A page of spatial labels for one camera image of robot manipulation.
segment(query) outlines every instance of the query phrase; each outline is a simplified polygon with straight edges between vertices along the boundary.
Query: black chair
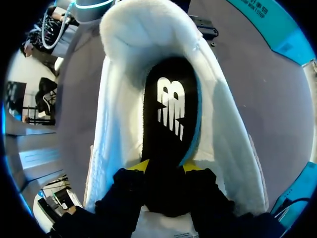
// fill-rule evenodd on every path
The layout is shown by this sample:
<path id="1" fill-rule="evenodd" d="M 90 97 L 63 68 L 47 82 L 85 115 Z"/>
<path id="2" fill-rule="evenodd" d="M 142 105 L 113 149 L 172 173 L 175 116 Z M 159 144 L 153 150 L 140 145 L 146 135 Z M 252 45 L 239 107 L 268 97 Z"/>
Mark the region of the black chair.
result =
<path id="1" fill-rule="evenodd" d="M 39 91 L 35 95 L 35 102 L 39 112 L 39 117 L 53 116 L 55 115 L 54 101 L 56 99 L 55 89 L 57 83 L 51 81 L 48 78 L 42 77 L 39 83 Z"/>

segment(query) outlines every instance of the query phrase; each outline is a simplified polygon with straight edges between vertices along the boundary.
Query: cable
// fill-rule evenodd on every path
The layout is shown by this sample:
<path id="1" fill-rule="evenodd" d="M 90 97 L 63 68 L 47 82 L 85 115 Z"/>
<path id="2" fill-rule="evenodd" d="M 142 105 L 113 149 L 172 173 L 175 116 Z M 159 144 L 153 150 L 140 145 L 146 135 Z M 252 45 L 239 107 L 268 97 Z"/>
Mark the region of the cable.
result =
<path id="1" fill-rule="evenodd" d="M 55 42 L 49 46 L 48 44 L 46 44 L 45 42 L 45 21 L 46 21 L 46 18 L 47 18 L 47 14 L 48 14 L 48 9 L 46 10 L 45 14 L 44 14 L 44 18 L 43 18 L 43 22 L 42 22 L 42 32 L 41 32 L 41 37 L 42 37 L 42 43 L 43 43 L 43 46 L 47 49 L 47 50 L 51 50 L 53 49 L 57 43 L 59 42 L 59 40 L 61 39 L 61 36 L 64 32 L 64 28 L 65 28 L 65 25 L 66 25 L 66 21 L 67 21 L 67 17 L 68 17 L 68 14 L 71 10 L 71 8 L 74 6 L 74 2 L 71 2 L 66 10 L 66 13 L 65 13 L 65 16 L 64 16 L 64 19 L 63 19 L 63 23 L 61 25 L 61 28 L 60 28 L 60 31 L 59 31 L 59 34 L 58 34 L 58 37 L 57 39 L 55 40 Z"/>
<path id="2" fill-rule="evenodd" d="M 61 186 L 47 187 L 47 188 L 42 188 L 42 189 L 45 190 L 45 189 L 52 189 L 52 188 L 59 188 L 59 187 L 67 187 L 68 185 L 70 185 L 70 183 L 69 184 L 64 184 L 64 185 L 61 185 Z"/>
<path id="3" fill-rule="evenodd" d="M 290 208 L 295 203 L 297 203 L 297 202 L 309 202 L 309 200 L 310 200 L 309 198 L 303 197 L 303 198 L 298 198 L 298 199 L 295 199 L 294 201 L 291 201 L 286 207 L 283 208 L 282 211 L 280 211 L 278 214 L 275 213 L 274 218 L 277 218 L 279 215 L 281 215 L 283 212 L 285 212 L 288 208 Z"/>

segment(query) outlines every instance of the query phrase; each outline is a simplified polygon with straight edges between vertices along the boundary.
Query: hand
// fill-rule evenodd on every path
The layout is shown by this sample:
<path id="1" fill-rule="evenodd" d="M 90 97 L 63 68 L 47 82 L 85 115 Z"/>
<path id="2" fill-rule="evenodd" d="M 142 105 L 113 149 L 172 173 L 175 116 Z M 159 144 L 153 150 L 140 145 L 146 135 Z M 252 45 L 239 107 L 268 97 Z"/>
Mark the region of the hand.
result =
<path id="1" fill-rule="evenodd" d="M 64 18 L 65 18 L 65 17 L 62 16 L 59 20 L 60 20 L 61 22 L 63 22 Z M 68 22 L 70 22 L 70 18 L 69 18 L 69 17 L 66 19 L 66 24 L 67 24 Z"/>
<path id="2" fill-rule="evenodd" d="M 29 57 L 32 55 L 33 47 L 34 46 L 31 43 L 28 43 L 28 45 L 24 47 L 25 57 Z"/>

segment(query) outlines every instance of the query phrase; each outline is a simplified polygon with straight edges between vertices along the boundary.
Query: person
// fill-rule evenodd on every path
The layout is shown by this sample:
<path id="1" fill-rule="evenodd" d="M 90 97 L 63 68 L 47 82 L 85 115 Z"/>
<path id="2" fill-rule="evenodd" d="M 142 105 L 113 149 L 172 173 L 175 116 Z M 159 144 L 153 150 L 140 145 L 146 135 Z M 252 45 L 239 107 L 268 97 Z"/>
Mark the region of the person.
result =
<path id="1" fill-rule="evenodd" d="M 62 27 L 62 22 L 65 18 L 64 15 L 55 12 L 55 9 L 55 6 L 49 7 L 47 11 L 47 17 L 45 19 L 45 42 L 49 46 L 56 41 Z M 34 29 L 27 33 L 27 38 L 22 43 L 20 50 L 25 57 L 34 56 L 41 62 L 45 61 L 45 63 L 47 63 L 47 61 L 55 62 L 57 59 L 56 57 L 63 58 L 65 56 L 68 46 L 79 26 L 79 23 L 74 19 L 73 16 L 69 15 L 66 19 L 66 26 L 60 41 L 54 48 L 46 49 L 42 42 L 43 20 L 44 17 L 34 24 Z"/>

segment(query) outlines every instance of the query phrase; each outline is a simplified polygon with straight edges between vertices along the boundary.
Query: shoe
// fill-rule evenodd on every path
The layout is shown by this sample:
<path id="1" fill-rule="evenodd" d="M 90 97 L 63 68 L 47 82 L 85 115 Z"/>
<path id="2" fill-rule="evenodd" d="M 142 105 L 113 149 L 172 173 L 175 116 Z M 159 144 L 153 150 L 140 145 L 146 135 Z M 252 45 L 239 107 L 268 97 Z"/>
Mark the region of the shoe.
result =
<path id="1" fill-rule="evenodd" d="M 102 18 L 100 34 L 106 57 L 85 208 L 94 210 L 120 168 L 148 160 L 150 184 L 159 185 L 160 178 L 168 183 L 170 171 L 191 161 L 215 173 L 235 212 L 264 212 L 264 186 L 246 129 L 219 63 L 191 18 L 169 0 L 121 1 Z M 174 201 L 186 196 L 161 191 Z M 197 235 L 189 214 L 166 218 L 144 208 L 135 233 L 155 237 L 153 229 L 166 237 L 177 235 L 171 230 Z"/>

